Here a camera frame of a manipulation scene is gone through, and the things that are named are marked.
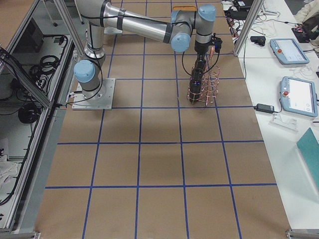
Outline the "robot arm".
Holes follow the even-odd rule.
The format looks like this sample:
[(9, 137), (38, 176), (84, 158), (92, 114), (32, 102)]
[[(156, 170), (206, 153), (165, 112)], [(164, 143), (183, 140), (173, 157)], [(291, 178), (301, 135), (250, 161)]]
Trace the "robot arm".
[(185, 52), (191, 42), (192, 31), (196, 31), (194, 50), (197, 60), (191, 72), (189, 97), (197, 100), (202, 89), (202, 79), (209, 69), (205, 54), (210, 46), (221, 49), (221, 39), (213, 34), (216, 7), (212, 4), (200, 6), (197, 10), (174, 10), (171, 21), (163, 22), (112, 6), (109, 0), (79, 0), (80, 15), (88, 20), (84, 51), (89, 58), (103, 58), (104, 29), (113, 27), (143, 37), (170, 44), (175, 52)]

